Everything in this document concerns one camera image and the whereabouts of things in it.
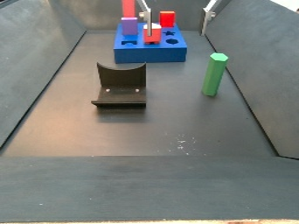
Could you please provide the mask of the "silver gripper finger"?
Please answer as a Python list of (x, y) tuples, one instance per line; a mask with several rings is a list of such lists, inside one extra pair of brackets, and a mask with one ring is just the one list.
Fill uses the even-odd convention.
[(144, 21), (147, 22), (147, 27), (151, 27), (152, 25), (152, 10), (148, 7), (145, 0), (136, 0), (137, 4), (141, 8), (141, 17), (144, 18)]
[(206, 29), (208, 25), (208, 21), (215, 16), (215, 8), (218, 6), (219, 0), (210, 0), (207, 6), (203, 8), (203, 23), (202, 23), (202, 29), (200, 29), (200, 35), (206, 34)]

